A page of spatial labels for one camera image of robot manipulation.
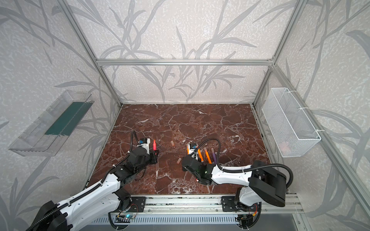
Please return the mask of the yellow-orange highlighter pen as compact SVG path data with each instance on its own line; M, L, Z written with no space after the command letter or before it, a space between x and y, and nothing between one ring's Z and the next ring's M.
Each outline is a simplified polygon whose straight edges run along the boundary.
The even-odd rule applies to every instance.
M203 162L203 161L204 161L204 159L203 159L203 156L202 156L201 151L200 151L199 149L197 150L197 154L198 154L198 160L199 160L200 162Z

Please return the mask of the purple highlighter pen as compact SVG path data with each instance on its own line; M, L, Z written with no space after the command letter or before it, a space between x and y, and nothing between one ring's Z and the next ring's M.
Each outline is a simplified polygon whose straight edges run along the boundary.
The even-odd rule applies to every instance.
M217 157L214 148L211 148L212 156L213 156L213 162L216 164L217 163Z

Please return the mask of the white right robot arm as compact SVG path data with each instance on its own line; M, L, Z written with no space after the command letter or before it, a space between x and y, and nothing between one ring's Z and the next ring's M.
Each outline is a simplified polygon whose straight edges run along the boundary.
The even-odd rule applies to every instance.
M190 172L203 185L241 185L236 192L236 204L252 206L266 202L276 207L285 206L286 191L292 179L277 170L281 164L254 161L244 167L220 167L204 164L187 155L182 160L183 171Z

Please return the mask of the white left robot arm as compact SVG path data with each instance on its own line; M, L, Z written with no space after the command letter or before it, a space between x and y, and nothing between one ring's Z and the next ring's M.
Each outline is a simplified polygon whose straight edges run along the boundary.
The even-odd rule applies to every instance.
M105 213L130 203L125 185L133 182L142 170L158 162L159 151L138 146L103 179L78 194L39 209L29 231L79 231Z

